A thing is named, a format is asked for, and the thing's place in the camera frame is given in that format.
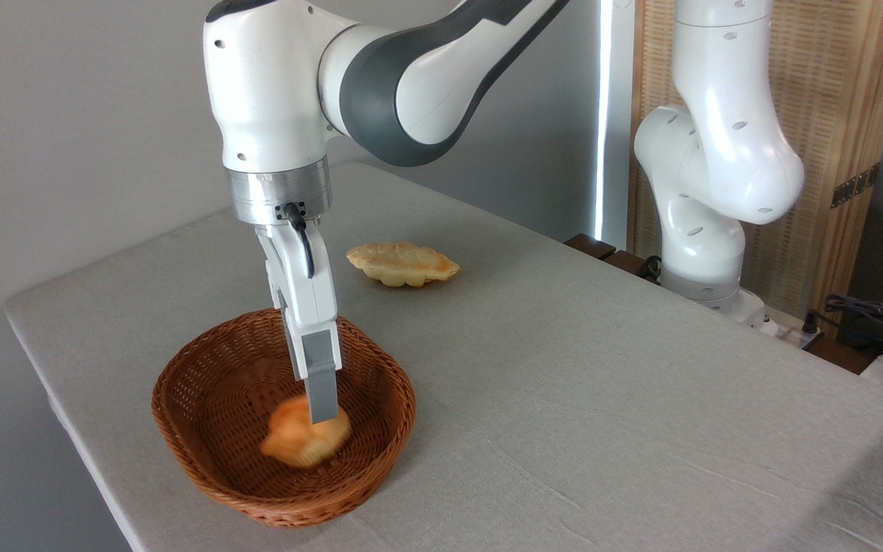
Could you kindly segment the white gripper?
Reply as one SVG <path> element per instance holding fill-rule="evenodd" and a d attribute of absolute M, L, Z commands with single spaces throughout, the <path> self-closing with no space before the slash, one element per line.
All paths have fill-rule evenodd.
<path fill-rule="evenodd" d="M 255 233 L 265 251 L 274 307 L 281 309 L 294 377 L 304 381 L 311 423 L 329 422 L 339 415 L 341 355 L 334 324 L 324 328 L 337 316 L 328 249 L 311 221 L 305 238 L 288 223 L 256 225 Z"/>

